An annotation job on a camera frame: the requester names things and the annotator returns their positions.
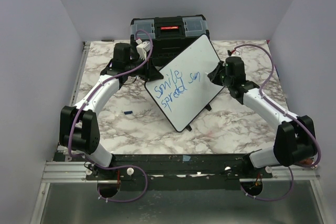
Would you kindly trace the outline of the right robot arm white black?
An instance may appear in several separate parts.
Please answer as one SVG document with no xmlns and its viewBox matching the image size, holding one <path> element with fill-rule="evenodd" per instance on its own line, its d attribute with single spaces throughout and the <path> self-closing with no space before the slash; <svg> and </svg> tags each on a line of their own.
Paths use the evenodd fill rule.
<svg viewBox="0 0 336 224">
<path fill-rule="evenodd" d="M 255 177 L 263 167 L 289 167 L 318 153 L 313 141 L 313 120 L 306 115 L 297 116 L 260 94 L 260 87 L 246 79 L 245 65 L 240 57 L 220 61 L 207 76 L 211 83 L 227 88 L 231 97 L 252 109 L 276 130 L 273 147 L 243 157 L 241 171 L 246 177 Z"/>
</svg>

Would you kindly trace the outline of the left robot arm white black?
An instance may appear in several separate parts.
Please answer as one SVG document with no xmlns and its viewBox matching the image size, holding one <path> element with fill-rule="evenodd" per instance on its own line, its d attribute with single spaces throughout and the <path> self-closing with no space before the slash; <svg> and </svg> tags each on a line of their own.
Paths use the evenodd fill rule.
<svg viewBox="0 0 336 224">
<path fill-rule="evenodd" d="M 112 153 L 100 144 L 98 115 L 128 77 L 145 81 L 163 78 L 151 62 L 152 51 L 150 41 L 138 39 L 134 45 L 117 43 L 112 59 L 88 94 L 74 106 L 61 110 L 59 144 L 68 149 L 71 157 L 82 156 L 97 164 L 98 173 L 104 179 L 112 179 L 117 170 Z"/>
</svg>

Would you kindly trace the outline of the white whiteboard with black rim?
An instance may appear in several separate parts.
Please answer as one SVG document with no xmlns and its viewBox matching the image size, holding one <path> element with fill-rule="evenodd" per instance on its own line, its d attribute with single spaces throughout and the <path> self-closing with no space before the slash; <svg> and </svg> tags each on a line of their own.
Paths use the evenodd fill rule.
<svg viewBox="0 0 336 224">
<path fill-rule="evenodd" d="M 207 35 L 199 36 L 159 72 L 162 80 L 145 89 L 177 132 L 182 132 L 223 90 L 210 82 L 219 56 Z"/>
</svg>

